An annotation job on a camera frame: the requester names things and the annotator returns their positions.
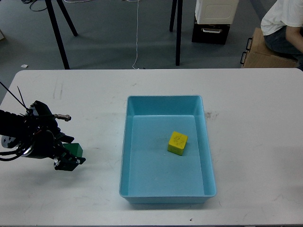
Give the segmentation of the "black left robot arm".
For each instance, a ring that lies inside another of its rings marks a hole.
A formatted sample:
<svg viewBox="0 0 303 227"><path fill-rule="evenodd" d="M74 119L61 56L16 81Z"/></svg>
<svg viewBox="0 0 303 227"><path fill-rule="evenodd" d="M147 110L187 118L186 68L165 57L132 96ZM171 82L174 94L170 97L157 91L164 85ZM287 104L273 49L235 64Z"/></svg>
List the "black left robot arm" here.
<svg viewBox="0 0 303 227"><path fill-rule="evenodd" d="M73 171L85 162L83 150L74 137L61 132L57 120L71 120L69 115L53 114L48 106L38 100L26 107L23 98L17 101L25 114L0 112L1 145L7 149L0 153L3 162L19 157L51 158L55 170Z"/></svg>

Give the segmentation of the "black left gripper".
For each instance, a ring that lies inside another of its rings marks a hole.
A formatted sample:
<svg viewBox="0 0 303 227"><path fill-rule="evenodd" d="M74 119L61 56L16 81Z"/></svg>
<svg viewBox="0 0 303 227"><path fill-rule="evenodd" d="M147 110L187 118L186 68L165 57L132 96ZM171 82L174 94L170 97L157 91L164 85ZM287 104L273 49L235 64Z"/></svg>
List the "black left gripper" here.
<svg viewBox="0 0 303 227"><path fill-rule="evenodd" d="M74 137L63 132L54 135L50 130L39 131L33 140L33 144L23 154L28 158L51 158L54 159L54 169L63 171L73 171L78 165L82 165L86 159L73 154L63 152L62 142L72 143Z"/></svg>

